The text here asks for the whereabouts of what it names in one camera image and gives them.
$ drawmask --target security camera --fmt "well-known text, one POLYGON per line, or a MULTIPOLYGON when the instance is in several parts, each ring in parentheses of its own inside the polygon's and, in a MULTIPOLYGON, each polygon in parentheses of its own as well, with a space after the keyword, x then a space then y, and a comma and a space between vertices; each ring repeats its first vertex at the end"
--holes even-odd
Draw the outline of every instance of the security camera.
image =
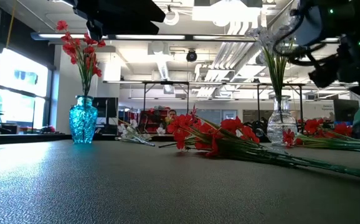
POLYGON ((190 49, 188 50, 188 54, 186 58, 188 62, 195 62, 197 60, 197 53, 195 53, 195 50, 190 49))

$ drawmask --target blue glass vase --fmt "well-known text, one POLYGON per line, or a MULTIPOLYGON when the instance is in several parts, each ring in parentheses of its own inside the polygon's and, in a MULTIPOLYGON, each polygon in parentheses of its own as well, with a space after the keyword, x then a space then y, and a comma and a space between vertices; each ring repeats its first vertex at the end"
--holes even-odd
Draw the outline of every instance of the blue glass vase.
POLYGON ((75 144, 90 144, 97 124, 97 109, 92 106, 93 97, 76 96, 78 104, 70 109, 69 125, 75 144))

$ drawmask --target vase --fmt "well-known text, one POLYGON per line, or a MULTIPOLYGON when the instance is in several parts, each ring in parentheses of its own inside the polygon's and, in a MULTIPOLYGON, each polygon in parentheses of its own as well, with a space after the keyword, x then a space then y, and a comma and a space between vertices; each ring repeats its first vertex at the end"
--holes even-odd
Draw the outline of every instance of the vase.
POLYGON ((285 146, 283 142, 283 131, 288 132, 290 129, 295 135, 298 132, 296 120, 289 112, 290 104, 288 96, 282 96, 281 102, 274 99, 274 112, 267 125, 267 137, 274 146, 285 146))
POLYGON ((75 144, 90 144, 97 125, 97 109, 93 97, 76 96, 78 104, 70 109, 69 125, 75 144))

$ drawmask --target gray table surface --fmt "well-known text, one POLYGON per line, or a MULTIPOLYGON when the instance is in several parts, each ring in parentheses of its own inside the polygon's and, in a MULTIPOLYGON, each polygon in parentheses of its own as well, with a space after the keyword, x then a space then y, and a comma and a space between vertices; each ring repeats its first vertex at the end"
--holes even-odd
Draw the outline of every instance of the gray table surface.
MULTIPOLYGON (((360 168, 360 153, 291 149, 360 168)), ((0 223, 360 223, 360 179, 71 141, 0 146, 0 223)))

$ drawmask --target person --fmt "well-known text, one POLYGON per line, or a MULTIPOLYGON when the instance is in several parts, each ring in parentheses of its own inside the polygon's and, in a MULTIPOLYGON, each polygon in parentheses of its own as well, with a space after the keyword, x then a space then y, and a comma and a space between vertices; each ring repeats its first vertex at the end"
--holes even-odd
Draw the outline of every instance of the person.
POLYGON ((175 110, 170 110, 169 111, 169 118, 174 119, 175 116, 177 116, 177 112, 175 110))

